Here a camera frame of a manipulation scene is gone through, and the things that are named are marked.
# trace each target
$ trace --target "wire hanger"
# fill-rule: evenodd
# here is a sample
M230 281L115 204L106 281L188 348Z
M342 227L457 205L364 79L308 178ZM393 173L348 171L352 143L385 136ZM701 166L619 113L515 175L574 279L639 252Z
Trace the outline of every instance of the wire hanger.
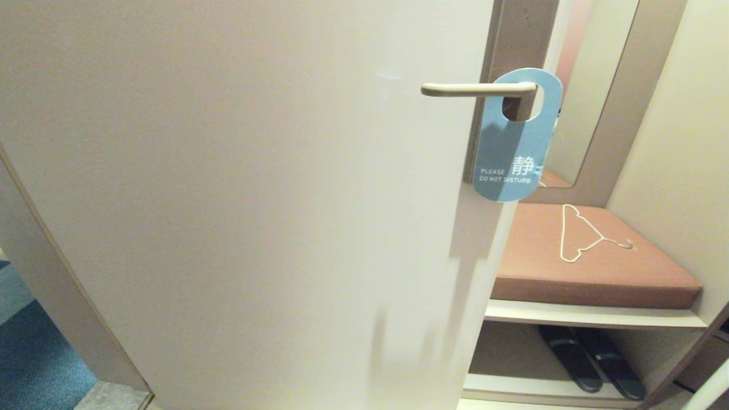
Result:
M592 228L593 231L595 231L595 233L600 235L600 239L598 239L597 241L594 241L590 246L588 246L586 248L578 248L577 256L575 256L574 259L567 259L564 257L564 231L565 231L566 225L567 225L567 215L566 215L567 207L572 208L575 212L575 216L577 216L581 220L585 221L585 223L587 223L590 226L590 228ZM559 242L559 257L562 258L562 260L564 260L565 262L574 263L577 259L580 259L583 252L587 252L588 250L591 250L592 248L594 248L597 244L599 244L602 241L612 242L613 244L616 244L617 246L625 248L625 249L633 249L633 242L631 242L630 239L626 239L628 244L624 245L614 239L606 238L605 235L603 235L602 232L598 231L597 228L595 228L595 226L592 223L590 223L590 221L587 218L583 217L582 214L580 214L580 211L577 208L575 208L574 205L570 205L570 204L562 205L562 239Z

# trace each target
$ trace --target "do not disturb sign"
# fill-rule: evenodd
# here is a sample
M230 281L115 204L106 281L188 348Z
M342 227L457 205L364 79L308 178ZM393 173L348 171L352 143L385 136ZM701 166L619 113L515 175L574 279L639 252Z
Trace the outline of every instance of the do not disturb sign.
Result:
M502 112L504 97L489 97L473 169L473 187L492 201L517 201L539 184L562 100L559 78L542 69L518 69L499 82L534 82L544 91L544 104L536 117L511 121Z

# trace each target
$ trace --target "cushioned bench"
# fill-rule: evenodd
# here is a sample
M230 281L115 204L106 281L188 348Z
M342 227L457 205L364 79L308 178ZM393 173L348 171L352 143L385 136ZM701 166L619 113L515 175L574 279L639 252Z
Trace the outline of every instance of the cushioned bench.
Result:
M492 298L587 306L688 309L701 284L610 211L578 206L607 238L574 263L560 258L562 205L519 204ZM566 209L564 256L599 239Z
M539 182L543 187L550 188L569 188L572 186L572 184L548 169L542 170L542 177L539 179Z

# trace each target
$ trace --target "white shelf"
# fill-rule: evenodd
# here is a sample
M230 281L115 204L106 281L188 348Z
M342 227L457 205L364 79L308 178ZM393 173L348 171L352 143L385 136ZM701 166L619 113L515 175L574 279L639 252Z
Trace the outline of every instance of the white shelf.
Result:
M573 306L491 299L486 320L614 329L704 329L706 323L690 310Z
M629 409L639 405L626 400L602 376L604 385L598 393L584 392L536 326L484 322L461 396L551 406Z
M542 404L504 403L503 401L470 400L462 398L456 410L558 410ZM599 410L595 407L570 407L569 410Z

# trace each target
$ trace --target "door handle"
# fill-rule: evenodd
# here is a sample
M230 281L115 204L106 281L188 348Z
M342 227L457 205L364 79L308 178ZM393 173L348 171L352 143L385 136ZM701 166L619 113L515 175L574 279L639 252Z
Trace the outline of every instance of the door handle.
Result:
M480 84L434 84L428 82L420 87L424 96L430 97L524 97L537 90L534 82L511 82Z

